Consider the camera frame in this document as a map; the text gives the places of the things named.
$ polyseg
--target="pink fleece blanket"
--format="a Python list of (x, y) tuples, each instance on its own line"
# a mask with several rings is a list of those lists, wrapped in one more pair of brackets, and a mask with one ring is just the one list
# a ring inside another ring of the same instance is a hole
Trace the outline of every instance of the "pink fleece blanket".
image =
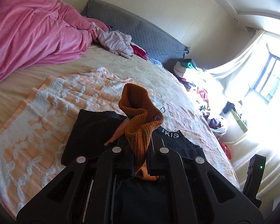
[(0, 0), (0, 82), (17, 69), (78, 59), (97, 37), (95, 22), (60, 0)]

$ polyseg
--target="beige wall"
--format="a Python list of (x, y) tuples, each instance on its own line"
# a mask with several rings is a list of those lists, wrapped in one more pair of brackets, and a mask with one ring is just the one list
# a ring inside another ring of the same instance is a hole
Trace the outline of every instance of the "beige wall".
[[(81, 11), (87, 0), (64, 0)], [(188, 57), (212, 68), (233, 58), (249, 40), (213, 0), (103, 0), (141, 16), (191, 47)]]

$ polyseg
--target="orange and white blanket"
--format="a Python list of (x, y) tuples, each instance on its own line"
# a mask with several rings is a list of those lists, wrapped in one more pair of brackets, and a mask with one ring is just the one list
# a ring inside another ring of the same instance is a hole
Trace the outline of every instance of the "orange and white blanket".
[[(50, 76), (40, 89), (30, 91), (28, 99), (0, 129), (0, 202), (11, 216), (15, 217), (65, 167), (60, 159), (79, 110), (124, 114), (118, 101), (128, 82), (138, 84), (100, 67), (90, 73)], [(238, 186), (207, 123), (198, 114), (146, 89), (154, 105), (165, 109), (162, 126), (169, 131), (181, 130), (203, 148), (209, 163)]]

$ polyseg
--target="beige bed sheet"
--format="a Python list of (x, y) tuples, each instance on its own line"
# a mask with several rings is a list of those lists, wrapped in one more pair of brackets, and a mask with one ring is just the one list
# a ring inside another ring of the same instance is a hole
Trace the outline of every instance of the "beige bed sheet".
[[(92, 69), (102, 66), (120, 78), (132, 78), (142, 86), (153, 89), (176, 105), (181, 105), (198, 115), (195, 104), (189, 98), (185, 88), (178, 83), (172, 74), (137, 56), (128, 60), (94, 45), (76, 61), (63, 65), (36, 66), (18, 70), (2, 81), (0, 83), (0, 129), (18, 109), (21, 101), (28, 97), (30, 90), (33, 87), (40, 88), (48, 76), (60, 77), (78, 71), (90, 72)], [(195, 118), (196, 120), (201, 120), (197, 125), (206, 124), (202, 118)], [(195, 138), (191, 138), (186, 132), (184, 135), (193, 143), (203, 147), (206, 157), (210, 159), (210, 163), (238, 187), (234, 170), (215, 137), (209, 138), (210, 143), (208, 145), (207, 142), (197, 142)]]

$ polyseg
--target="window frame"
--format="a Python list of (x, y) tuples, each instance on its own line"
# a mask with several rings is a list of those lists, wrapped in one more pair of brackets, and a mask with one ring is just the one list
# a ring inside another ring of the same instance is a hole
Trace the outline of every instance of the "window frame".
[[(266, 104), (269, 104), (270, 101), (267, 100), (267, 99), (261, 94), (261, 91), (262, 91), (262, 89), (264, 88), (264, 86), (266, 85), (268, 79), (270, 78), (270, 76), (271, 76), (271, 74), (272, 74), (272, 71), (273, 71), (273, 69), (274, 69), (274, 67), (275, 67), (275, 64), (276, 64), (277, 60), (280, 61), (280, 57), (278, 57), (278, 56), (276, 56), (276, 55), (274, 55), (274, 54), (272, 54), (272, 53), (270, 52), (270, 49), (269, 49), (268, 44), (266, 44), (266, 46), (267, 46), (267, 50), (268, 50), (268, 52), (269, 52), (269, 57), (268, 57), (268, 59), (267, 59), (266, 64), (264, 65), (263, 69), (261, 70), (261, 72), (260, 72), (258, 78), (257, 78), (256, 81), (253, 83), (253, 86), (250, 88), (249, 92), (250, 92), (251, 90), (255, 91), (255, 92), (258, 93), (259, 96), (266, 102)], [(268, 74), (268, 76), (267, 76), (267, 78), (266, 78), (264, 84), (262, 85), (260, 91), (258, 92), (258, 91), (256, 91), (256, 88), (258, 87), (260, 81), (262, 80), (263, 76), (265, 75), (265, 72), (266, 72), (266, 70), (267, 70), (267, 68), (268, 68), (268, 66), (269, 66), (269, 63), (270, 63), (270, 61), (271, 61), (272, 58), (275, 59), (274, 65), (272, 66), (272, 69), (270, 70), (270, 73)]]

